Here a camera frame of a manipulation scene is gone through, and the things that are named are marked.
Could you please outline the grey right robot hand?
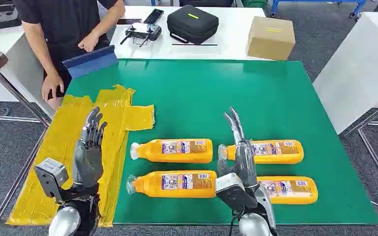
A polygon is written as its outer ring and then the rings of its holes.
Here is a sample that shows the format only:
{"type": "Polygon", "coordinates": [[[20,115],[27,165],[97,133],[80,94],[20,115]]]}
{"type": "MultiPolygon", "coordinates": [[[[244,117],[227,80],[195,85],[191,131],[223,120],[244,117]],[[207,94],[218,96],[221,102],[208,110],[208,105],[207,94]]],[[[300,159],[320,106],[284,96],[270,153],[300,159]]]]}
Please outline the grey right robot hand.
{"type": "Polygon", "coordinates": [[[228,147],[220,144],[218,146],[218,176],[235,173],[247,189],[255,191],[259,187],[257,181],[256,166],[252,141],[245,138],[240,117],[233,107],[229,107],[230,113],[224,113],[233,131],[235,144],[235,163],[230,167],[227,164],[229,158],[228,147]]]}

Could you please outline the person's right hand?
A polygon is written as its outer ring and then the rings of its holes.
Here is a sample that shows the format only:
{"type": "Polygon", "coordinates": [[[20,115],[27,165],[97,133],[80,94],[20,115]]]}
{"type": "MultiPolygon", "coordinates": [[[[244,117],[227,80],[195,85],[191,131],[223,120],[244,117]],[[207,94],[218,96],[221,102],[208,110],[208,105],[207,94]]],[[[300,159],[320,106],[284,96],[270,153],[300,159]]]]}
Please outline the person's right hand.
{"type": "Polygon", "coordinates": [[[64,83],[57,71],[46,74],[41,87],[41,94],[45,101],[62,97],[64,94],[64,83]]]}

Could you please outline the person's left hand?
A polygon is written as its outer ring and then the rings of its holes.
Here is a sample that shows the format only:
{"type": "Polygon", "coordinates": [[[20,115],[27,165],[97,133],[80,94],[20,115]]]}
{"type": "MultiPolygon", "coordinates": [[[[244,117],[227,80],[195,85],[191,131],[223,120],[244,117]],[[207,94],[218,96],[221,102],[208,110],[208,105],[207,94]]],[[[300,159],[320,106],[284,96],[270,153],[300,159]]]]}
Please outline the person's left hand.
{"type": "Polygon", "coordinates": [[[99,38],[100,34],[92,31],[78,43],[78,47],[88,53],[92,52],[95,49],[95,46],[98,44],[99,38]]]}

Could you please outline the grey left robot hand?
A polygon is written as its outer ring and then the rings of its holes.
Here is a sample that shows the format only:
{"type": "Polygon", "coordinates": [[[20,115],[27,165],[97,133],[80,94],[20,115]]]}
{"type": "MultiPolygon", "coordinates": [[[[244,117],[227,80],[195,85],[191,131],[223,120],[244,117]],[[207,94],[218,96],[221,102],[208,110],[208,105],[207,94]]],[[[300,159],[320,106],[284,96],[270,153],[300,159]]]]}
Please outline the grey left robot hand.
{"type": "Polygon", "coordinates": [[[72,162],[75,190],[93,187],[103,174],[102,139],[107,122],[100,123],[102,116],[99,107],[89,112],[76,143],[72,162]]]}

